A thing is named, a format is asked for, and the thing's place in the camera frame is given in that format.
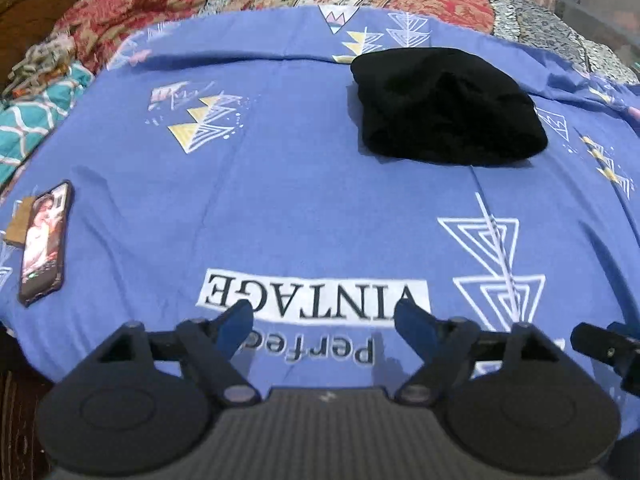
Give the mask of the black pants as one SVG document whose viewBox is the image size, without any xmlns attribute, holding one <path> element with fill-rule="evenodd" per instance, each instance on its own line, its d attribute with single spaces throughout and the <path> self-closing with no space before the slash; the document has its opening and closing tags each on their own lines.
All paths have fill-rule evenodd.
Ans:
<svg viewBox="0 0 640 480">
<path fill-rule="evenodd" d="M 350 64 L 360 136 L 388 158 L 503 166 L 548 146 L 532 98 L 509 75 L 453 48 L 398 48 Z"/>
</svg>

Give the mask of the blue printed bedsheet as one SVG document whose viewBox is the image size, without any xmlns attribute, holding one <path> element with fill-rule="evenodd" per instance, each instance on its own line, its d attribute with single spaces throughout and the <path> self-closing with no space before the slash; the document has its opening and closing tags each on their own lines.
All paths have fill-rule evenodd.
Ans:
<svg viewBox="0 0 640 480">
<path fill-rule="evenodd" d="M 1 323 L 62 379 L 122 323 L 170 330 L 248 300 L 235 365 L 261 389 L 398 387 L 401 298 L 488 330 L 639 327 L 639 92 L 559 55 L 436 18 L 361 8 L 225 13 L 126 41 L 1 207 L 68 181 L 64 282 L 23 306 L 1 253 Z M 397 47 L 482 58 L 548 138 L 503 167 L 371 154 L 349 64 Z"/>
</svg>

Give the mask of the smartphone with lit screen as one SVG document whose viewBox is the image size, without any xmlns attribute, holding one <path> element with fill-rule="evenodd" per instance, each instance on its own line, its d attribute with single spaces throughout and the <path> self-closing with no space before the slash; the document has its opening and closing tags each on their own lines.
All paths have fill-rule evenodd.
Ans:
<svg viewBox="0 0 640 480">
<path fill-rule="evenodd" d="M 17 295 L 24 307 L 63 285 L 65 239 L 73 199 L 72 182 L 63 180 L 32 203 Z"/>
</svg>

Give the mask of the tan leather wallet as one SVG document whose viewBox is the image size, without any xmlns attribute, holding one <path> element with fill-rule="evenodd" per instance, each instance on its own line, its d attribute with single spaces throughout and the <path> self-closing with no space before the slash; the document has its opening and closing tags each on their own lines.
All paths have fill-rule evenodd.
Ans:
<svg viewBox="0 0 640 480">
<path fill-rule="evenodd" d="M 24 247 L 34 203 L 34 196 L 24 197 L 14 203 L 12 218 L 3 235 L 6 244 L 17 248 Z"/>
</svg>

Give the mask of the teal patterned cloth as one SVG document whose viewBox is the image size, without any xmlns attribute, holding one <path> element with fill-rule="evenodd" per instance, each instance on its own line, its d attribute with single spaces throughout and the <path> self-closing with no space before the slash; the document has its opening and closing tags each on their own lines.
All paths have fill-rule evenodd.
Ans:
<svg viewBox="0 0 640 480">
<path fill-rule="evenodd" d="M 1 185 L 13 178 L 32 151 L 62 122 L 94 81 L 81 62 L 66 76 L 14 104 L 1 105 Z"/>
</svg>

